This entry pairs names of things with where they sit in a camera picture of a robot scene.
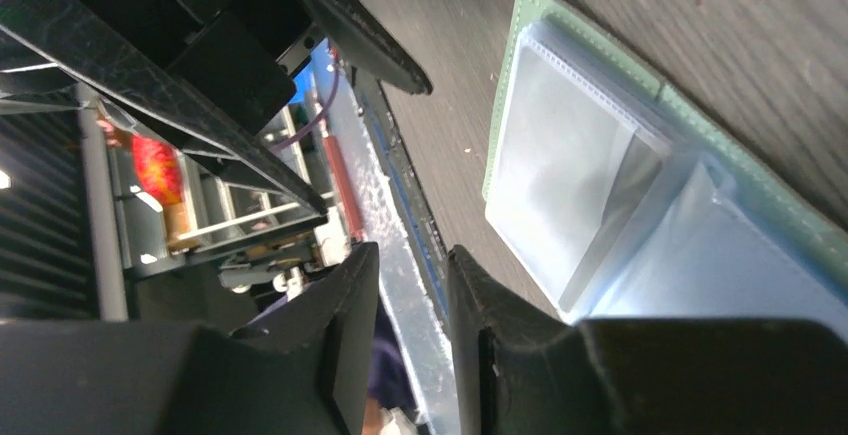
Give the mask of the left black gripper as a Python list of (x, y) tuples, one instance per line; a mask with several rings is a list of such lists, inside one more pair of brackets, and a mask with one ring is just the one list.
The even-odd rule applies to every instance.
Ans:
[(301, 0), (306, 10), (300, 0), (81, 1), (1, 0), (1, 30), (154, 120), (170, 144), (185, 135), (211, 146), (192, 157), (223, 182), (286, 194), (315, 214), (327, 212), (322, 196), (248, 132), (303, 102), (310, 16), (354, 67), (412, 95), (433, 91), (361, 0)]

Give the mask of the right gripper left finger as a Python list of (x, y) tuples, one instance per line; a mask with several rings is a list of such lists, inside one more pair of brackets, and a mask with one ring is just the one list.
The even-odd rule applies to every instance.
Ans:
[(187, 322), (1, 328), (5, 434), (357, 434), (379, 249), (224, 334)]

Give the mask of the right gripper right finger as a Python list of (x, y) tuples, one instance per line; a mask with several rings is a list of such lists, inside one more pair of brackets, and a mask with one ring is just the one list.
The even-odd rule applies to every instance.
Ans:
[(447, 258), (465, 434), (843, 434), (847, 346), (801, 320), (585, 319), (568, 325)]

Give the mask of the credit card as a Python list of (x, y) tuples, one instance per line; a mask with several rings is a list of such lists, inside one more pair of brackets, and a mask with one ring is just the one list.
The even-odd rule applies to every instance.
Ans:
[(669, 140), (559, 53), (525, 42), (510, 69), (485, 217), (560, 314), (593, 245), (619, 233)]

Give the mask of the green card holder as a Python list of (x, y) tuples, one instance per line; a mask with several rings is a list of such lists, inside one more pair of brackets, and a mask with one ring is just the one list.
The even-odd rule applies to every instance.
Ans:
[(539, 42), (669, 140), (619, 233), (593, 245), (559, 318), (799, 319), (847, 333), (847, 235), (614, 36), (562, 0), (515, 0), (485, 200), (517, 49)]

